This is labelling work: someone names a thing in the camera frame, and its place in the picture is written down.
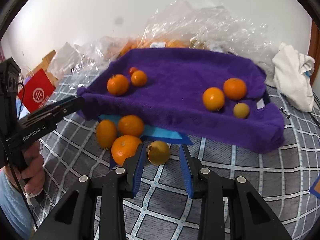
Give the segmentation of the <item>person's left hand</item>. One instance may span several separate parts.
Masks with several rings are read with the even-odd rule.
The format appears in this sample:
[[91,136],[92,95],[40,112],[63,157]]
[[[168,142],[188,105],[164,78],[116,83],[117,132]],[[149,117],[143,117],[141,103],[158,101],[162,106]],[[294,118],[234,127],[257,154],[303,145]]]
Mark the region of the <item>person's left hand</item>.
[[[29,161],[28,167],[22,172],[19,172],[16,168],[14,168],[14,171],[18,180],[29,179],[24,185],[24,191],[27,194],[36,196],[42,191],[45,181],[43,170],[44,158],[40,155],[40,142],[34,142],[25,150],[23,155]],[[18,189],[8,165],[1,168],[1,181],[4,182],[4,184],[1,185],[1,198],[9,193],[9,189],[5,189],[5,186],[8,186],[9,183],[15,190]]]

